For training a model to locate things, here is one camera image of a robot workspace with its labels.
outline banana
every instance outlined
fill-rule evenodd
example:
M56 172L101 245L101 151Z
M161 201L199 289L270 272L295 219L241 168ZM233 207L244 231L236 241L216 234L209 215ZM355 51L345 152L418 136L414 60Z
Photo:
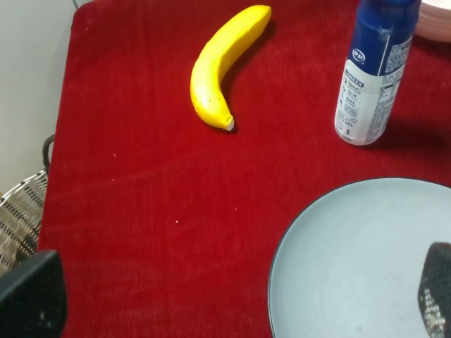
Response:
M271 7L251 6L230 19L207 42L191 74L191 101L197 115L209 125L231 131L234 126L221 81L231 65L264 31Z

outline plate rim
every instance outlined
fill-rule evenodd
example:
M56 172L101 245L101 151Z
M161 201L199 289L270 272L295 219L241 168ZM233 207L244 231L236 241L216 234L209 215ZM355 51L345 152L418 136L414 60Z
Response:
M309 203L305 208L302 209L302 211L295 217L295 219L288 225L288 227L285 229L282 237L280 238L277 247L276 247L276 251L274 252L273 255L273 259L271 260L271 268L269 270L269 277L268 277L268 290L266 292L266 298L267 298L267 306L268 306L268 318L269 318L269 326L271 327L271 336L273 338L277 338L276 334L274 333L274 324L273 324L273 318L271 316L271 297L269 296L269 292L271 290L271 277L273 275L273 268L274 268L274 262L276 260L276 256L277 253L279 252L279 248L280 245L282 244L284 238L286 237L288 231L290 231L291 227L293 226L293 224L295 224L296 220L308 209L310 208L310 206L312 206L314 203L316 203L317 201L319 201L320 199L322 199L325 195L329 195L330 193L334 192L335 190L339 190L341 188L347 187L348 185L353 185L356 183L362 183L362 182L367 182L367 181L376 181L376 180L411 180L411 181L420 181L420 182L425 182L425 183L431 183L434 185L438 185L440 187L444 187L447 189L451 189L451 187L448 187L444 184L441 183L437 183L437 182L432 182L432 181L428 181L428 180L422 180L420 178L412 178L412 177L374 177L374 178L368 178L365 180L358 180L358 181L354 181L351 183L347 183L347 184L342 184L332 190L329 190L327 192L325 192L324 194L321 194L320 196L318 196L316 199L314 199L311 203Z

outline white plate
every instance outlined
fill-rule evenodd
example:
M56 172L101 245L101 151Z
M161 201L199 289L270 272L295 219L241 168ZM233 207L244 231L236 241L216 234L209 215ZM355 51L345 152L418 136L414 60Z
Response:
M273 259L273 336L428 338L416 293L433 242L451 242L447 187L387 178L322 196Z

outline bottle label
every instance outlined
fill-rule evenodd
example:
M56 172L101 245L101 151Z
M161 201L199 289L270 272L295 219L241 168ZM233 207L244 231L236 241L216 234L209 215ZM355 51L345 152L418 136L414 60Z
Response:
M407 54L389 57L386 68L397 70L384 76L370 75L350 59L346 61L335 112L335 128L340 134L348 139L365 140L366 144L380 137L400 85L406 58Z

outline red velvet surface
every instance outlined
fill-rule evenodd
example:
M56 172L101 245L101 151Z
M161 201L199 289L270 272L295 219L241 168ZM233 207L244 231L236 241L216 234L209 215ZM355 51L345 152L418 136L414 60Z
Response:
M357 0L266 3L223 82L232 134L197 117L190 73L253 1L75 13L40 243L62 255L65 337L270 337L271 259L305 206L372 177L451 186L450 45L414 39L385 135L357 148L333 129Z

